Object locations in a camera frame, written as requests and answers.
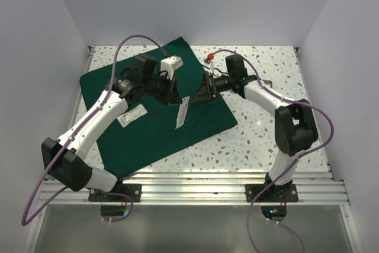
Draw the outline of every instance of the black bracket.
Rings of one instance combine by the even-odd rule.
[[[253,198],[264,188],[266,184],[246,184],[245,185],[245,194],[246,201],[251,203]],[[291,183],[287,189],[284,191],[275,194],[272,191],[266,191],[260,197],[258,197],[257,202],[260,203],[282,203],[283,201],[286,203],[296,203],[298,202],[298,195],[296,185]]]
[[[117,188],[119,193],[123,193],[131,198],[134,203],[141,200],[142,185],[141,184],[120,184]],[[120,196],[104,195],[99,192],[89,193],[88,201],[101,203],[117,203],[124,199]]]

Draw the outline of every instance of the gray wall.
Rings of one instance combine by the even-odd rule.
[[[310,96],[335,122],[328,158],[366,252],[379,250],[378,19],[379,0],[329,0],[300,49]]]
[[[0,251],[21,252],[40,145],[72,114],[86,46],[63,0],[0,0]]]
[[[87,44],[133,33],[165,43],[299,46],[327,0],[65,0]]]

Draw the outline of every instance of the purple cable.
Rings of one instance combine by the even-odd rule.
[[[229,52],[229,53],[233,53],[235,55],[238,55],[238,53],[232,51],[232,50],[228,50],[228,49],[220,49],[220,50],[217,50],[216,52],[213,53],[213,55],[217,54],[217,53],[220,53],[220,52]],[[333,122],[332,120],[330,119],[330,117],[321,109],[309,104],[309,103],[305,103],[305,102],[299,102],[299,101],[296,101],[296,100],[290,100],[290,99],[286,99],[286,98],[282,98],[281,96],[277,95],[276,93],[272,92],[270,89],[268,89],[264,84],[262,84],[262,81],[261,81],[261,78],[259,77],[259,74],[258,74],[258,71],[255,69],[254,65],[251,64],[250,61],[248,61],[247,58],[243,57],[243,60],[253,69],[253,71],[255,72],[255,75],[256,75],[256,79],[258,81],[258,84],[266,91],[268,92],[269,94],[271,94],[272,96],[274,96],[275,98],[279,99],[279,100],[283,100],[283,102],[287,102],[287,103],[292,103],[292,104],[298,104],[298,105],[302,105],[302,106],[305,106],[305,107],[309,107],[309,108],[312,108],[316,111],[318,111],[321,115],[323,115],[325,117],[325,119],[328,121],[329,125],[330,125],[330,135],[328,137],[328,139],[322,143],[321,145],[313,148],[313,149],[310,149],[308,151],[305,151],[303,152],[302,154],[300,154],[297,159],[295,159],[291,165],[283,171],[282,174],[280,174],[276,179],[274,179],[270,184],[268,184],[265,188],[263,188],[255,197],[254,199],[252,200],[250,206],[249,206],[249,210],[248,210],[248,215],[246,217],[246,227],[248,229],[248,235],[249,235],[249,239],[251,241],[251,244],[253,245],[253,247],[255,248],[255,250],[258,252],[258,253],[261,253],[261,251],[259,250],[257,244],[255,243],[254,239],[253,239],[253,236],[251,234],[251,230],[250,230],[250,215],[252,213],[252,209],[253,209],[253,205],[254,203],[257,201],[257,199],[264,193],[266,192],[269,187],[271,187],[272,185],[274,185],[280,178],[282,178],[289,170],[291,170],[292,167],[294,167],[296,165],[296,163],[298,162],[298,160],[302,157],[304,157],[305,155],[308,155],[312,152],[315,152],[323,147],[325,147],[327,144],[330,143],[330,141],[332,140],[333,136],[334,136],[334,125],[333,125]],[[301,238],[301,236],[294,230],[292,229],[291,227],[289,227],[288,225],[285,225],[283,223],[280,223],[279,222],[279,225],[283,226],[284,228],[287,228],[288,230],[292,231],[293,234],[295,234],[299,241],[301,242],[301,247],[303,249],[303,253],[306,251],[306,246],[305,246],[305,243],[303,241],[303,239]]]
[[[114,54],[114,58],[113,58],[113,64],[112,64],[112,73],[111,73],[111,79],[110,79],[110,82],[113,82],[114,80],[114,77],[115,77],[115,72],[116,72],[116,63],[117,63],[117,56],[118,56],[118,53],[120,52],[120,49],[121,47],[124,45],[124,43],[127,41],[127,40],[130,40],[132,38],[144,38],[144,39],[147,39],[151,42],[153,42],[155,45],[158,46],[158,48],[162,51],[162,53],[164,54],[164,56],[167,56],[167,53],[166,51],[163,49],[163,47],[160,46],[160,44],[158,44],[154,39],[148,37],[148,36],[144,36],[144,35],[139,35],[139,34],[136,34],[136,35],[132,35],[132,36],[129,36],[127,38],[125,38],[117,47],[116,51],[115,51],[115,54]],[[87,122],[101,109],[101,107],[107,102],[109,96],[111,95],[111,91],[112,89],[109,88],[108,89],[108,92],[106,94],[106,96],[104,97],[103,101],[100,103],[100,107],[96,108],[91,114],[88,115],[87,118],[85,118],[78,126],[77,128],[72,132],[71,136],[72,138],[74,138],[78,132],[83,128],[84,125],[87,124]],[[31,192],[30,194],[30,197],[29,197],[29,200],[25,206],[25,210],[24,210],[24,213],[23,213],[23,217],[21,218],[21,225],[25,226],[25,225],[28,225],[56,196],[58,196],[61,192],[65,191],[65,189],[67,189],[67,187],[63,187],[62,189],[60,189],[59,191],[57,191],[55,194],[53,194],[50,198],[47,199],[47,201],[45,203],[42,204],[41,207],[39,207],[35,213],[33,213],[31,215],[31,217],[29,219],[27,219],[27,216],[29,214],[29,211],[30,211],[30,207],[31,207],[31,204],[33,203],[36,195],[37,195],[37,192],[38,192],[38,189],[41,187],[42,183],[43,183],[43,180],[44,178],[46,177],[46,175],[49,173],[49,171],[51,170],[51,168],[53,167],[53,165],[55,164],[55,162],[60,158],[61,154],[63,153],[63,151],[69,146],[71,140],[68,140],[67,142],[65,142],[65,144],[59,149],[58,153],[55,154],[54,158],[52,159],[52,161],[48,164],[48,166],[46,167],[45,171],[43,172],[43,174],[41,175],[40,179],[38,180],[36,186],[34,187],[33,191]]]
[[[108,221],[110,221],[110,222],[120,222],[120,221],[126,219],[128,216],[130,216],[130,213],[133,210],[133,201],[132,201],[132,199],[129,196],[127,196],[125,194],[121,194],[121,193],[105,192],[105,191],[102,191],[102,190],[98,190],[98,191],[100,193],[103,193],[104,195],[124,197],[124,198],[126,198],[130,202],[130,210],[129,210],[129,212],[127,214],[125,214],[123,217],[120,217],[119,219],[108,219]]]

